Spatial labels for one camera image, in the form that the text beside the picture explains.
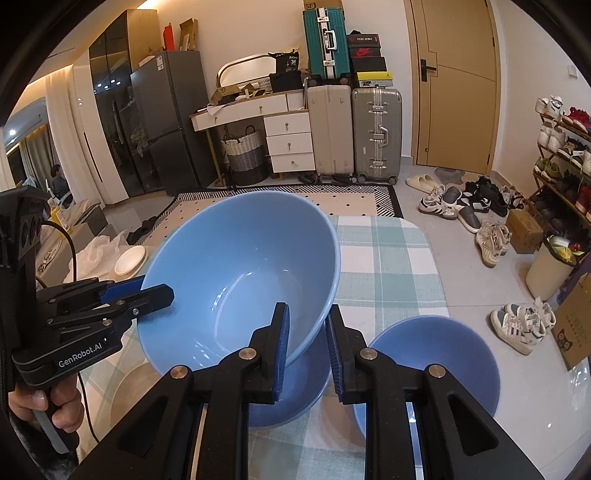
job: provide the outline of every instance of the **door frame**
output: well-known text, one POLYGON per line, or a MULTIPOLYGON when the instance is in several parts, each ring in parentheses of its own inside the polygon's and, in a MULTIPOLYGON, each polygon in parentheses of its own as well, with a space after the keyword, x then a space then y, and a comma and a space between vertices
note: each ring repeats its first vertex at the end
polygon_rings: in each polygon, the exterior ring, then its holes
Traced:
MULTIPOLYGON (((482 0, 486 4, 489 17, 491 19, 492 34, 495 40, 495 64, 496 64, 496 106, 495 106, 495 123, 492 130, 491 146, 489 149, 490 160, 486 168, 486 174, 490 175, 492 165, 495 161, 496 153, 496 142, 499 131, 499 116, 501 114, 501 52, 499 50, 499 37, 498 30, 496 27, 495 16, 492 10, 491 2, 494 0, 482 0)), ((421 114, 420 105, 420 84, 421 73, 419 67, 419 56, 418 56, 418 40, 417 40, 417 29, 414 23, 413 5, 411 0, 404 0, 404 10, 406 12, 407 25, 408 25, 408 41, 410 43, 410 57, 411 57, 411 71, 413 73, 413 133, 411 137, 411 156, 413 158, 413 165, 417 164, 417 150, 418 150, 418 130, 419 130, 419 119, 421 114)))

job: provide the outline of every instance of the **curtain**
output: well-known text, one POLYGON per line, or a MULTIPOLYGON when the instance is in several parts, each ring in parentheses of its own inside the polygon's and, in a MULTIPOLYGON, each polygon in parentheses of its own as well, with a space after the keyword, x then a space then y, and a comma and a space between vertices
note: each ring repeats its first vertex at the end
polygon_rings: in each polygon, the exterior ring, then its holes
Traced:
POLYGON ((51 167, 59 162, 51 147, 49 125, 45 124, 34 130, 18 146, 27 176, 36 178, 42 190, 45 190, 46 180, 51 186, 51 167))
POLYGON ((76 202, 96 199, 104 204, 78 139, 68 84, 73 78, 72 66, 46 77, 46 103, 49 126, 57 157, 76 202))
POLYGON ((14 178, 12 178, 6 149, 4 148, 4 132, 2 128, 0 128, 0 147, 0 192, 3 192, 4 190, 13 189, 16 185, 14 184, 14 178))

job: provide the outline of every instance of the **metal screw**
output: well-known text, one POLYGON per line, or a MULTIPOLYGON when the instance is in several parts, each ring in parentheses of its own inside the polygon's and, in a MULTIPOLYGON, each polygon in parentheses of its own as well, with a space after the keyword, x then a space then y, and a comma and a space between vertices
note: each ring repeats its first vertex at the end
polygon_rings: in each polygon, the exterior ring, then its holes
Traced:
POLYGON ((185 378, 188 373, 189 369, 187 367, 185 367, 184 365, 177 365, 176 367, 173 367, 170 371, 170 376, 172 378, 180 380, 181 378, 185 378))
POLYGON ((375 360, 378 357, 378 353, 373 348, 362 348, 359 351, 359 356, 366 360, 375 360))
POLYGON ((431 365, 429 367, 429 374, 435 378, 441 378, 446 373, 445 368, 441 365, 431 365))
POLYGON ((252 360, 256 357, 256 350, 254 348, 246 347, 238 352, 238 356, 243 360, 252 360))

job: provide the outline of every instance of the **refrigerator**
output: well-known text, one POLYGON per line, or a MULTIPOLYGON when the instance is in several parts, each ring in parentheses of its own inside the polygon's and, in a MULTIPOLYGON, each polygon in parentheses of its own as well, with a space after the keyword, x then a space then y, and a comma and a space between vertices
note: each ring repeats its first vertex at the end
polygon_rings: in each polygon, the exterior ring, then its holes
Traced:
POLYGON ((209 103, 198 51, 164 51, 131 75, 154 165, 170 196, 207 188, 215 167, 205 132, 189 115, 209 103))

